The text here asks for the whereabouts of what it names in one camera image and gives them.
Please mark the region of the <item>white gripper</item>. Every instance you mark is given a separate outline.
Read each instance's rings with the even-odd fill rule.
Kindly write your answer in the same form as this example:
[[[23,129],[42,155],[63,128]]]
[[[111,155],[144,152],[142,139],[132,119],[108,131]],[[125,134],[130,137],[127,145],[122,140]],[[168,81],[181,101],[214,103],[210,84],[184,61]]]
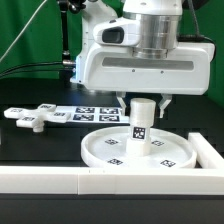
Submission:
[[[211,43],[180,42],[163,59],[132,56],[130,47],[93,44],[85,57],[76,61],[76,82],[89,90],[114,91],[121,114],[128,116],[125,92],[162,94],[159,117],[172,101],[171,94],[201,95],[207,91]]]

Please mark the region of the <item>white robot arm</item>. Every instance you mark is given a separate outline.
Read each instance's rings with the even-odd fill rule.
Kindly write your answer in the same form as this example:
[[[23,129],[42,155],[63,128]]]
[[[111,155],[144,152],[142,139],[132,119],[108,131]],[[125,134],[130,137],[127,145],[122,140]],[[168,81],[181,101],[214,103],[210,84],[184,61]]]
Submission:
[[[174,94],[201,95],[209,86],[212,43],[177,40],[184,0],[125,0],[123,13],[87,0],[82,50],[73,83],[89,90],[158,93],[165,109]]]

